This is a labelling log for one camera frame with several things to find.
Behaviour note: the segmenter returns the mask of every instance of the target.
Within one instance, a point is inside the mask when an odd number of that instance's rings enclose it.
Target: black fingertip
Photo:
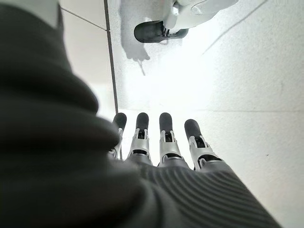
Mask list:
[[[189,119],[185,122],[185,132],[187,139],[191,136],[198,137],[201,135],[200,126],[195,120]]]
[[[173,131],[172,117],[169,113],[162,113],[160,115],[160,131],[170,132]]]
[[[124,131],[125,125],[127,123],[127,116],[124,113],[117,113],[113,119],[118,128],[121,128]]]
[[[139,113],[136,120],[136,129],[140,130],[148,129],[149,126],[149,116],[147,113]]]

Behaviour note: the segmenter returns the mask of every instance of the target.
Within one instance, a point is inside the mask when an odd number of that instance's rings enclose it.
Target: tile grout line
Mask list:
[[[108,1],[104,0],[104,12],[105,12],[105,21],[106,21],[106,32],[108,36],[108,45],[109,45],[109,55],[110,55],[110,64],[112,72],[112,84],[113,84],[113,93],[114,93],[114,102],[115,102],[115,112],[118,113],[118,101],[117,101],[117,90],[116,90],[116,80],[115,80],[115,71],[114,71],[114,60],[113,60],[113,50],[112,50],[112,40],[111,40],[111,30],[110,30],[110,18],[109,18],[109,8]]]
[[[107,32],[107,30],[104,29],[103,27],[101,27],[101,26],[99,26],[99,25],[97,25],[97,24],[95,24],[95,23],[93,23],[93,22],[91,22],[91,21],[89,21],[89,20],[87,20],[87,19],[85,19],[85,18],[79,16],[78,14],[75,14],[74,12],[72,12],[72,11],[70,11],[70,10],[68,10],[68,9],[66,9],[66,8],[64,8],[64,7],[62,7],[62,6],[61,6],[61,9],[62,9],[63,11],[65,11],[65,12],[70,13],[70,14],[72,14],[72,15],[74,15],[74,16],[76,16],[76,17],[78,17],[78,18],[80,18],[80,19],[82,19],[82,20],[84,20],[84,21],[86,21],[86,22],[88,22],[88,23],[90,23],[90,24],[92,24],[92,25],[94,25],[94,26],[96,26],[96,27],[98,27],[98,28],[100,28],[100,29],[102,29],[102,30],[104,30],[104,31]]]

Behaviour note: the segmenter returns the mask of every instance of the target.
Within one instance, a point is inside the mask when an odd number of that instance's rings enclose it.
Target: robot finger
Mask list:
[[[177,145],[169,113],[160,116],[160,163],[159,167],[181,166],[189,168]]]
[[[127,160],[152,165],[148,137],[149,117],[146,113],[137,116],[135,134]]]
[[[205,141],[199,124],[192,119],[185,122],[185,132],[189,142],[194,170],[201,172],[229,171],[232,169],[220,159]]]
[[[108,157],[110,159],[122,159],[122,141],[124,128],[127,123],[127,116],[124,113],[118,113],[113,119],[113,124],[118,126],[119,143],[108,152]]]

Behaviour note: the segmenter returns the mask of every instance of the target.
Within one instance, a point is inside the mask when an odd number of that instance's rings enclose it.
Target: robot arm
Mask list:
[[[238,0],[165,0],[163,18],[135,27],[135,38],[142,43],[158,43],[170,38],[183,38],[188,29],[212,19],[220,10]]]

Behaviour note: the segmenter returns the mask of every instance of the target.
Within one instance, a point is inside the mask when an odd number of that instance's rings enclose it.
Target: white tiled floor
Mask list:
[[[97,18],[105,16],[103,1],[63,1],[69,10],[76,10],[79,16],[85,17],[87,10],[92,10],[90,16]],[[85,81],[94,91],[99,101],[98,116],[112,121],[115,116],[115,103],[109,48],[106,31],[91,23],[63,11],[65,24],[65,43],[67,55],[74,73]]]
[[[134,27],[161,19],[161,7],[159,0],[109,1],[118,107],[128,117],[124,156],[137,114],[146,112],[157,165],[158,118],[169,112],[192,164],[183,125],[196,119],[266,209],[284,227],[303,227],[304,2],[240,0],[183,40],[137,42]]]

